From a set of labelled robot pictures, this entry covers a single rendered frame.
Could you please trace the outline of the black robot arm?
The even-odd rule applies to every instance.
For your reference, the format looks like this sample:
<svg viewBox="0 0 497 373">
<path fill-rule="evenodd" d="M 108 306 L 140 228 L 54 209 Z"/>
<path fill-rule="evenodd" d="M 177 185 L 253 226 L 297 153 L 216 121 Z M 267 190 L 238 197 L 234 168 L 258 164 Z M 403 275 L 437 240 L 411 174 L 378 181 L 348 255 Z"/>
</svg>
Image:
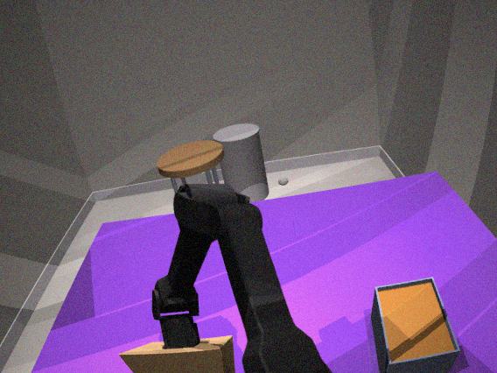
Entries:
<svg viewBox="0 0 497 373">
<path fill-rule="evenodd" d="M 193 323 L 193 316 L 200 316 L 199 295 L 193 285 L 211 243 L 218 240 L 247 338 L 244 373 L 333 373 L 314 340 L 291 318 L 263 234 L 262 213 L 249 199 L 230 184 L 182 184 L 175 193 L 180 232 L 169 272 L 151 294 L 162 348 L 200 343 Z"/>
</svg>

